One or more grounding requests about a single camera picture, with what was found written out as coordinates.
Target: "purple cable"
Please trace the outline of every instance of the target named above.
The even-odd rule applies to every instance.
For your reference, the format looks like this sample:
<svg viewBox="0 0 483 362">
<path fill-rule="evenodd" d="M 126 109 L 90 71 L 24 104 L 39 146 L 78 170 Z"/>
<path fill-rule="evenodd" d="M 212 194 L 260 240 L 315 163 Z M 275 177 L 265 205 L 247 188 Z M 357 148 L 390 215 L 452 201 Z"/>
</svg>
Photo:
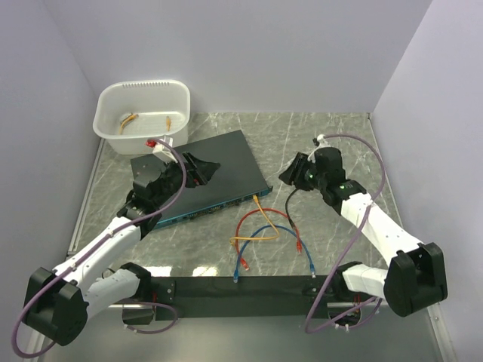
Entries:
<svg viewBox="0 0 483 362">
<path fill-rule="evenodd" d="M 120 232 L 121 230 L 124 230 L 126 229 L 127 227 L 131 226 L 131 225 L 135 225 L 139 222 L 142 222 L 146 219 L 150 219 L 164 211 L 166 211 L 169 207 L 171 207 L 171 205 L 173 205 L 177 199 L 180 197 L 181 193 L 183 192 L 184 190 L 184 187 L 186 185 L 186 168 L 184 167 L 184 162 L 183 162 L 183 159 L 181 158 L 181 155 L 179 153 L 177 153 L 173 147 L 169 146 L 165 141 L 163 140 L 159 140 L 159 139 L 155 139 L 155 141 L 157 143 L 161 143 L 164 147 L 166 147 L 167 149 L 169 149 L 171 151 L 171 153 L 173 154 L 173 156 L 177 159 L 178 161 L 178 164 L 180 165 L 180 168 L 181 168 L 181 172 L 183 173 L 183 180 L 181 181 L 181 187 L 179 189 L 179 191 L 176 193 L 176 195 L 173 197 L 173 199 L 167 203 L 165 206 L 163 206 L 161 209 L 153 212 L 153 213 L 150 213 L 148 215 L 145 215 L 145 216 L 142 216 L 142 217 L 139 217 L 137 219 L 134 219 L 134 220 L 131 220 L 130 222 L 126 222 L 125 224 L 122 224 L 120 225 L 119 227 L 117 227 L 116 229 L 112 230 L 112 234 L 105 234 L 98 242 L 97 244 L 95 244 L 92 249 L 90 249 L 84 256 L 82 256 L 81 258 L 79 258 L 76 262 L 75 262 L 75 265 L 78 267 L 80 266 L 89 256 L 91 256 L 93 253 L 96 252 L 97 249 L 99 249 L 104 243 L 106 243 L 106 241 L 108 241 L 112 235 L 115 235 L 117 234 L 118 232 Z M 43 350 L 41 351 L 38 351 L 36 353 L 25 353 L 24 351 L 21 351 L 18 344 L 17 344 L 17 334 L 18 334 L 18 330 L 20 328 L 20 324 L 22 323 L 22 320 L 23 318 L 25 317 L 25 315 L 27 314 L 27 312 L 31 309 L 31 307 L 40 299 L 41 296 L 43 296 L 45 294 L 45 292 L 47 290 L 49 290 L 54 284 L 56 284 L 59 280 L 63 279 L 64 277 L 66 277 L 70 272 L 72 272 L 74 270 L 73 267 L 68 267 L 64 272 L 60 273 L 58 276 L 56 276 L 50 283 L 48 283 L 47 285 L 45 285 L 45 287 L 43 287 L 42 289 L 40 289 L 40 291 L 37 292 L 37 294 L 35 294 L 28 302 L 27 304 L 25 304 L 25 306 L 23 307 L 21 313 L 20 313 L 20 316 L 18 317 L 17 321 L 15 322 L 15 325 L 14 325 L 14 331 L 11 335 L 11 344 L 12 344 L 12 348 L 15 352 L 15 354 L 21 358 L 35 358 L 35 357 L 38 357 L 38 356 L 41 356 L 43 355 L 45 352 L 47 352 L 48 350 L 50 350 L 54 345 L 55 345 L 55 342 L 52 342 L 50 345 L 48 345 L 47 347 L 45 347 Z M 168 305 L 159 305 L 163 308 L 167 308 L 169 307 Z M 175 319 L 174 319 L 174 322 L 172 324 L 170 324 L 168 327 L 171 328 L 174 323 L 176 323 L 176 320 L 177 320 L 177 313 L 175 311 Z"/>
<path fill-rule="evenodd" d="M 381 305 L 382 302 L 383 302 L 383 300 L 381 298 L 379 298 L 379 300 L 377 301 L 377 304 L 376 304 L 375 308 L 372 310 L 372 312 L 369 313 L 369 315 L 366 318 L 364 318 L 363 321 L 359 321 L 359 323 L 357 323 L 357 324 L 355 324 L 353 326 L 350 326 L 349 329 L 350 330 L 353 330 L 355 328 L 358 328 L 358 327 L 363 326 L 364 324 L 366 324 L 376 314 L 376 312 L 379 309 L 379 307 L 380 307 L 380 305 Z"/>
<path fill-rule="evenodd" d="M 345 138 L 352 138 L 354 140 L 358 140 L 359 142 L 364 143 L 374 153 L 374 155 L 376 156 L 377 160 L 379 161 L 379 165 L 380 165 L 380 169 L 381 169 L 381 181 L 380 181 L 379 187 L 377 188 L 376 192 L 374 193 L 374 195 L 372 195 L 372 199 L 373 199 L 373 201 L 375 201 L 376 198 L 383 191 L 384 185 L 386 184 L 386 168 L 384 167 L 383 159 L 380 157 L 380 155 L 377 152 L 377 150 L 368 141 L 364 140 L 361 137 L 354 136 L 352 134 L 338 133 L 338 134 L 329 134 L 329 135 L 325 136 L 324 138 L 327 139 L 327 138 L 334 138 L 334 137 L 345 137 Z M 312 304 L 312 307 L 310 308 L 309 313 L 308 313 L 308 315 L 307 315 L 307 317 L 305 319 L 305 322 L 303 324 L 303 327 L 304 327 L 304 330 L 305 330 L 306 333 L 317 333 L 318 331 L 324 329 L 325 327 L 332 325 L 335 321 L 338 321 L 342 317 L 344 317 L 344 316 L 348 315 L 349 313 L 352 313 L 353 311 L 357 310 L 358 307 L 367 305 L 367 304 L 373 302 L 374 300 L 376 300 L 375 297 L 374 298 L 370 298 L 367 301 L 361 303 L 361 305 L 358 305 L 358 306 L 356 306 L 354 308 L 349 309 L 348 311 L 345 311 L 344 313 L 339 314 L 335 318 L 330 319 L 329 321 L 321 324 L 320 326 L 318 326 L 316 328 L 310 329 L 310 327 L 309 327 L 310 321 L 312 320 L 312 317 L 313 317 L 313 315 L 315 313 L 315 310 L 317 309 L 318 304 L 320 303 L 320 301 L 321 301 L 321 299 L 322 299 L 322 297 L 323 297 L 326 289 L 328 288 L 329 284 L 331 283 L 332 278 L 334 277 L 334 275 L 335 275 L 335 273 L 337 271 L 337 268 L 339 267 L 340 263 L 342 262 L 342 260 L 346 256 L 346 254 L 349 252 L 350 248 L 354 245 L 354 243 L 357 241 L 357 239 L 361 235 L 362 229 L 364 228 L 365 223 L 368 221 L 369 213 L 370 212 L 371 212 L 371 206 L 369 205 L 365 209 L 365 213 L 364 213 L 364 216 L 362 217 L 361 224 L 357 228 L 354 236 L 352 236 L 352 238 L 350 239 L 350 241 L 347 244 L 346 248 L 339 255 L 339 257 L 337 258 L 334 266 L 329 271 L 328 276 L 325 278 L 325 281 L 322 284 L 322 288 L 318 292 L 317 297 L 315 298 L 315 301 Z M 376 314 L 376 311 L 379 308 L 379 306 L 380 306 L 380 302 L 376 305 L 376 307 L 371 312 L 371 314 L 365 320 L 363 320 L 363 324 L 365 324 L 366 322 L 368 322 Z"/>
<path fill-rule="evenodd" d="M 126 328 L 128 328 L 129 330 L 132 330 L 135 333 L 139 333 L 139 334 L 157 334 L 157 333 L 161 333 L 161 332 L 164 332 L 166 330 L 169 330 L 173 325 L 175 325 L 175 323 L 178 320 L 178 312 L 176 311 L 176 309 L 174 309 L 170 305 L 161 304 L 161 303 L 154 303 L 154 302 L 137 302 L 137 301 L 133 301 L 133 304 L 151 305 L 153 307 L 166 308 L 166 309 L 169 309 L 170 311 L 172 311 L 173 312 L 173 316 L 174 316 L 172 322 L 169 323 L 169 325 L 167 325 L 166 327 L 161 328 L 160 330 L 138 330 L 137 328 L 134 328 L 132 326 L 126 326 Z"/>
</svg>

